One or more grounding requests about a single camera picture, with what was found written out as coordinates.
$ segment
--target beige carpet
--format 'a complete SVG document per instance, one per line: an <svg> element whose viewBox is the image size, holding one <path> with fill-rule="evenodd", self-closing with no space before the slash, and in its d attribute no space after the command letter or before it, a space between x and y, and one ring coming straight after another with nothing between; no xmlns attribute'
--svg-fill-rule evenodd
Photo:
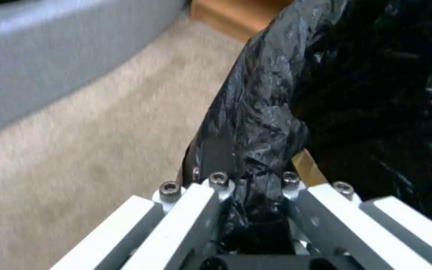
<svg viewBox="0 0 432 270"><path fill-rule="evenodd" d="M0 131L0 269L47 269L173 180L242 43L183 14L141 53Z"/></svg>

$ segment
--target garbage bag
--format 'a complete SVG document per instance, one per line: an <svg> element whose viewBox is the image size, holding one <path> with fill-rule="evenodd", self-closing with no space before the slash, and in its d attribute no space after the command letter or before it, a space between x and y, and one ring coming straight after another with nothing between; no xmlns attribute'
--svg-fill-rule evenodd
<svg viewBox="0 0 432 270"><path fill-rule="evenodd" d="M289 102L317 27L341 13L345 2L336 2L295 2L251 38L187 149L181 171L185 185L218 170L235 181L221 225L223 251L293 252L281 175L303 149L308 130L293 117ZM233 168L228 160L233 160ZM200 170L196 179L194 168Z"/></svg>
<svg viewBox="0 0 432 270"><path fill-rule="evenodd" d="M330 182L432 218L432 1L297 0L248 41L180 171L235 181L221 251L293 252L281 175L304 147Z"/></svg>
<svg viewBox="0 0 432 270"><path fill-rule="evenodd" d="M306 56L291 105L322 173L432 219L432 1L351 1Z"/></svg>

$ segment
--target gray sofa cushion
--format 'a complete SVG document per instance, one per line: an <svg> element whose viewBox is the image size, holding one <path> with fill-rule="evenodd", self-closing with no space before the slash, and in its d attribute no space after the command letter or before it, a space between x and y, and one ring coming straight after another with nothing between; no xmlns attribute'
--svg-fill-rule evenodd
<svg viewBox="0 0 432 270"><path fill-rule="evenodd" d="M187 0L38 0L0 5L0 127L105 74Z"/></svg>

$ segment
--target white metal bar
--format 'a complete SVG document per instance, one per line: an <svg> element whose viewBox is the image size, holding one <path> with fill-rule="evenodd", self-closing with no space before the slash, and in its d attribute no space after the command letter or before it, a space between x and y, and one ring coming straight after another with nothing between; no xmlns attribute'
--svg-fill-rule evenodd
<svg viewBox="0 0 432 270"><path fill-rule="evenodd" d="M218 195L193 183L123 266L123 270L174 270L211 238L219 217Z"/></svg>
<svg viewBox="0 0 432 270"><path fill-rule="evenodd" d="M360 208L432 263L432 220L393 196L364 202Z"/></svg>
<svg viewBox="0 0 432 270"><path fill-rule="evenodd" d="M295 223L323 254L343 248L367 270L432 269L328 184L301 191L289 208Z"/></svg>
<svg viewBox="0 0 432 270"><path fill-rule="evenodd" d="M115 270L163 218L161 204L131 196L51 270Z"/></svg>

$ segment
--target hole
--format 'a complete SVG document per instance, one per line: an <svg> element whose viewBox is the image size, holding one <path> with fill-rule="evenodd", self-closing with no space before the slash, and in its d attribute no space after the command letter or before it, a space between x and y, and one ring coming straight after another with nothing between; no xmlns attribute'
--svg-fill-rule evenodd
<svg viewBox="0 0 432 270"><path fill-rule="evenodd" d="M297 176L297 174L295 172L285 171L283 173L283 179L287 179L287 180L290 180L290 181L295 181L295 180L298 179L298 176Z"/></svg>
<svg viewBox="0 0 432 270"><path fill-rule="evenodd" d="M199 270L228 270L228 265L218 257L209 257L199 266Z"/></svg>
<svg viewBox="0 0 432 270"><path fill-rule="evenodd" d="M338 270L332 263L327 259L316 258L312 259L309 263L310 270Z"/></svg>
<svg viewBox="0 0 432 270"><path fill-rule="evenodd" d="M173 190L176 190L177 188L178 187L176 186L175 183L166 183L164 185L164 190L166 190L166 191L173 191Z"/></svg>
<svg viewBox="0 0 432 270"><path fill-rule="evenodd" d="M350 191L351 190L351 188L348 185L345 185L343 183L337 183L335 186L336 186L336 188L339 188L339 189L344 190L344 191Z"/></svg>
<svg viewBox="0 0 432 270"><path fill-rule="evenodd" d="M219 181L223 181L226 179L226 174L222 173L222 172L215 172L213 174L213 178L215 180L219 180Z"/></svg>

